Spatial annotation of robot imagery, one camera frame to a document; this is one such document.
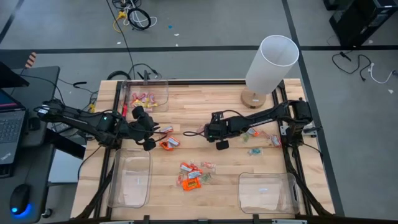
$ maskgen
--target wooden table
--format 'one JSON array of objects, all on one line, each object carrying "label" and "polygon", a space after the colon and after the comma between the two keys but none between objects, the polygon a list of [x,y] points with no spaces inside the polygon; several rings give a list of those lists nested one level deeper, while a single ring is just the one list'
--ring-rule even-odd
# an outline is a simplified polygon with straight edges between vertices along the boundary
[{"label": "wooden table", "polygon": [[[303,88],[299,79],[286,79],[285,88],[288,99],[304,98]],[[102,81],[99,88],[96,111],[113,107],[117,81]],[[181,146],[169,152],[159,146],[150,152],[152,157],[152,176],[149,201],[142,208],[114,208],[113,220],[142,220],[150,215],[151,220],[196,220],[196,219],[251,219],[238,206],[238,176],[243,172],[253,173],[285,173],[284,157],[281,148],[276,148],[266,138],[251,138],[247,143],[241,137],[230,139],[230,148],[217,151],[215,144],[208,143],[201,136],[186,137],[184,131],[196,131],[201,125],[208,123],[211,113],[221,110],[236,110],[249,115],[274,106],[271,95],[267,96],[264,106],[252,110],[240,101],[240,93],[244,85],[170,85],[169,110],[151,113],[154,121],[161,127],[172,125],[173,137],[181,142]],[[279,134],[276,122],[259,126],[268,134]],[[305,137],[304,141],[318,148],[315,138]],[[87,145],[85,157],[98,147],[92,141]],[[135,147],[134,141],[124,140],[123,148]],[[249,156],[248,150],[262,147],[263,155]],[[319,153],[307,146],[300,147],[301,160],[308,188],[317,200],[333,213],[330,191],[326,182],[323,164]],[[81,169],[80,180],[76,190],[71,217],[77,216],[91,200],[98,188],[104,149],[101,148],[86,161]],[[209,161],[216,164],[216,171],[210,185],[201,189],[185,192],[176,186],[177,175],[181,162]],[[101,216],[106,210],[108,190],[103,197]],[[303,204],[300,211],[305,213]],[[260,215],[260,218],[290,218],[292,215]]]}]

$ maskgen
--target white cable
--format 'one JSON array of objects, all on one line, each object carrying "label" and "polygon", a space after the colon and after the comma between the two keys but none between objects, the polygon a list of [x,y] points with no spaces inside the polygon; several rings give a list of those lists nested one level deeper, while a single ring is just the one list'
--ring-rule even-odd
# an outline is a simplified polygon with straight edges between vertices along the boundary
[{"label": "white cable", "polygon": [[[133,7],[133,8],[136,8],[136,5],[134,4],[134,2],[133,2],[132,0],[130,0],[130,2],[131,2],[132,7]],[[132,12],[132,13],[133,13],[133,15],[132,15],[132,20],[133,20],[134,22],[138,22],[139,25],[140,25],[141,27],[144,27],[144,25],[142,25],[141,22],[148,21],[148,19],[140,20],[136,11],[134,11],[134,12]],[[157,23],[157,18],[156,18],[155,16],[150,16],[150,19],[151,19],[151,22],[152,22],[152,19],[155,20],[155,22],[149,26],[149,27],[153,27],[153,26],[156,25],[156,23]]]},{"label": "white cable", "polygon": [[125,25],[125,26],[130,25],[130,21],[129,21],[129,19],[127,18],[127,15],[128,15],[128,13],[129,13],[129,9],[130,9],[129,6],[124,8],[124,13],[126,13],[126,18],[124,18],[124,20],[123,20],[123,25]]},{"label": "white cable", "polygon": [[377,81],[377,80],[373,77],[373,66],[374,66],[374,63],[371,63],[371,67],[368,68],[368,72],[371,74],[371,78],[372,78],[375,82],[377,82],[378,84],[386,84],[386,83],[388,82],[388,80],[390,80],[391,75],[394,74],[394,73],[396,72],[395,70],[391,71],[391,72],[390,72],[390,75],[389,75],[388,78],[387,78],[387,80],[384,81],[384,82],[380,82],[380,81]]}]

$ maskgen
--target clear plastic bin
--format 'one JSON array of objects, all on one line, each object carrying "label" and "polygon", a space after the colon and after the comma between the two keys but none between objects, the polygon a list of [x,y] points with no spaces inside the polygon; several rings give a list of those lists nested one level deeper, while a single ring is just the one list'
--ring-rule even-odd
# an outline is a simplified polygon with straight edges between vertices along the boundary
[{"label": "clear plastic bin", "polygon": [[[138,101],[134,99],[144,95],[145,97]],[[150,96],[153,96],[154,102],[150,100]],[[148,113],[166,112],[169,109],[168,102],[169,83],[167,80],[126,80],[122,83],[119,104],[121,108],[126,104],[129,113],[136,105],[142,105]]]},{"label": "clear plastic bin", "polygon": [[150,154],[140,149],[120,149],[114,159],[114,170],[108,205],[112,208],[141,208],[149,199]]},{"label": "clear plastic bin", "polygon": [[249,174],[239,176],[239,206],[248,214],[297,214],[300,211],[293,174]]}]

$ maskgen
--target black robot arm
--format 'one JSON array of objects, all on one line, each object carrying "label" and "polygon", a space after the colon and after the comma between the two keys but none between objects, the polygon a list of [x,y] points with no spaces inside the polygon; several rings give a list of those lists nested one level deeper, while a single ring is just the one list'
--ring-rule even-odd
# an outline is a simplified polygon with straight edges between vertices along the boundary
[{"label": "black robot arm", "polygon": [[76,108],[65,106],[60,100],[43,102],[37,108],[37,116],[45,122],[65,123],[80,131],[91,134],[102,146],[120,148],[122,139],[133,139],[146,151],[156,147],[154,139],[150,138],[158,123],[138,106],[132,111],[136,121],[128,123],[117,111],[109,113],[88,113]]},{"label": "black robot arm", "polygon": [[[289,115],[288,110],[290,108],[293,110],[293,117]],[[301,132],[304,126],[312,122],[310,107],[307,102],[302,100],[289,100],[271,109],[249,116],[239,115],[223,119],[225,112],[229,111],[212,113],[210,123],[205,125],[204,134],[207,141],[220,141],[216,143],[218,150],[229,148],[229,144],[225,139],[240,136],[248,131],[249,128],[278,120],[285,121],[289,125],[287,129],[289,142],[300,142],[302,141]]]}]

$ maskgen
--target lamp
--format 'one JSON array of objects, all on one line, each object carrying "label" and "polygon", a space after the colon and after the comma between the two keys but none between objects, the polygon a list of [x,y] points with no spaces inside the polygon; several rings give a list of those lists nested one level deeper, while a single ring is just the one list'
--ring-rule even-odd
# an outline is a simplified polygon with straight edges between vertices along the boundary
[{"label": "lamp", "polygon": [[246,74],[247,87],[241,93],[248,108],[259,108],[299,59],[299,48],[287,37],[266,37]]}]

